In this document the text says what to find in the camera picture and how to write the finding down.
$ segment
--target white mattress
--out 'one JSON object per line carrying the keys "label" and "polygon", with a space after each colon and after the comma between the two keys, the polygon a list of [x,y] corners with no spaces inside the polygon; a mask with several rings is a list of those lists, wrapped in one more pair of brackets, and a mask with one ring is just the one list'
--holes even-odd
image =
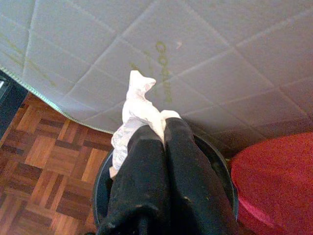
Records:
{"label": "white mattress", "polygon": [[0,68],[113,132],[129,72],[231,154],[313,129],[313,0],[0,0]]}

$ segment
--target parquet floor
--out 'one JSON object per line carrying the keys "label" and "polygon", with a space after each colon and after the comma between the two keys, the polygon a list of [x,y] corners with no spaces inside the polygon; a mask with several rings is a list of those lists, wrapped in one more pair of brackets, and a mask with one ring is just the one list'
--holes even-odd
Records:
{"label": "parquet floor", "polygon": [[95,231],[93,182],[110,141],[30,95],[0,141],[0,235]]}

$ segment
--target red fabric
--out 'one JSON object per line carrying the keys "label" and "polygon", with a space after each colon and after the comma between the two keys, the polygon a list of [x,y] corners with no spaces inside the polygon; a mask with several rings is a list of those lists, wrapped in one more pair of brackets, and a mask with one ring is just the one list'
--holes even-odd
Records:
{"label": "red fabric", "polygon": [[245,226],[256,234],[313,235],[313,132],[253,145],[231,165]]}

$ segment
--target black bucket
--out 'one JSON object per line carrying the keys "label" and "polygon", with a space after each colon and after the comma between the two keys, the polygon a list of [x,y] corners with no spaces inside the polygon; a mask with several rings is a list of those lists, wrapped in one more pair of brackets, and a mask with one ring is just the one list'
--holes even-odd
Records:
{"label": "black bucket", "polygon": [[[238,196],[226,167],[226,161],[222,154],[210,143],[194,136],[199,149],[209,159],[213,170],[220,179],[227,198],[230,201],[235,217],[238,216]],[[102,162],[96,177],[93,189],[93,216],[98,228],[102,219],[107,215],[110,191],[113,181],[110,178],[109,168],[112,166],[113,149],[108,153],[107,158]]]}

